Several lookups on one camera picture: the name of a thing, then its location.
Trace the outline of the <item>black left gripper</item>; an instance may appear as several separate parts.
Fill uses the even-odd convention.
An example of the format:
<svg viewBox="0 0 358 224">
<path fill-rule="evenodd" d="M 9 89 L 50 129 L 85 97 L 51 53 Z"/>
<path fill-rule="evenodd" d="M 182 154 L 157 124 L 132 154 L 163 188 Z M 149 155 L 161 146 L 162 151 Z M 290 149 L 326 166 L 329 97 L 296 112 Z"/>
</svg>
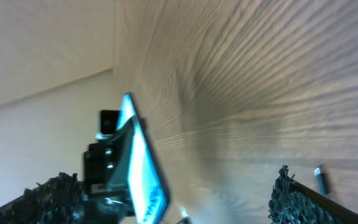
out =
<svg viewBox="0 0 358 224">
<path fill-rule="evenodd" d="M 134 117 L 106 143 L 93 143 L 83 154 L 83 184 L 90 199 L 124 199 L 134 138 Z"/>
</svg>

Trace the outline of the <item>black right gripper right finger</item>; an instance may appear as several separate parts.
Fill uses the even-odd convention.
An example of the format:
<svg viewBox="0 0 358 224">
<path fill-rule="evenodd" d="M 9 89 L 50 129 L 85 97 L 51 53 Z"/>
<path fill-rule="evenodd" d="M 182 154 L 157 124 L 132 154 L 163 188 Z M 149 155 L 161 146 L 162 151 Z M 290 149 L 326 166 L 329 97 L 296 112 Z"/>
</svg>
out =
<svg viewBox="0 0 358 224">
<path fill-rule="evenodd" d="M 357 213 L 333 200 L 333 190 L 323 166 L 313 171 L 319 192 L 299 183 L 288 172 L 288 166 L 282 166 L 273 185 L 268 203 L 272 223 L 358 224 Z"/>
</svg>

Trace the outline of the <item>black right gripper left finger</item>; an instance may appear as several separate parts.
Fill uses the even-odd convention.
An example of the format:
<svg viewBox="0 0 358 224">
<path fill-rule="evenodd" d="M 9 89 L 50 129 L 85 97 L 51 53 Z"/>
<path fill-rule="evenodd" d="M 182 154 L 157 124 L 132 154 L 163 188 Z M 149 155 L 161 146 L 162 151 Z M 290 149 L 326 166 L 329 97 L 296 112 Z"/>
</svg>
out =
<svg viewBox="0 0 358 224">
<path fill-rule="evenodd" d="M 35 189 L 0 207 L 0 224 L 69 224 L 81 202 L 83 184 L 78 174 L 61 172 Z"/>
</svg>

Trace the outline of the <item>Samsung Galaxy smartphone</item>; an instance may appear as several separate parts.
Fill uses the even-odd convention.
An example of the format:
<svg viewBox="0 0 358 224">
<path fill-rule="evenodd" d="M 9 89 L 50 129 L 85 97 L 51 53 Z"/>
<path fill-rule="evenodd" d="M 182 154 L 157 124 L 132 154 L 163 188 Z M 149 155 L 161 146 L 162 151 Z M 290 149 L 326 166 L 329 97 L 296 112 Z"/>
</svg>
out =
<svg viewBox="0 0 358 224">
<path fill-rule="evenodd" d="M 170 191 L 136 99 L 132 93 L 125 93 L 117 129 L 129 120 L 134 124 L 134 134 L 127 181 L 135 217 L 141 224 L 158 224 L 170 204 Z"/>
</svg>

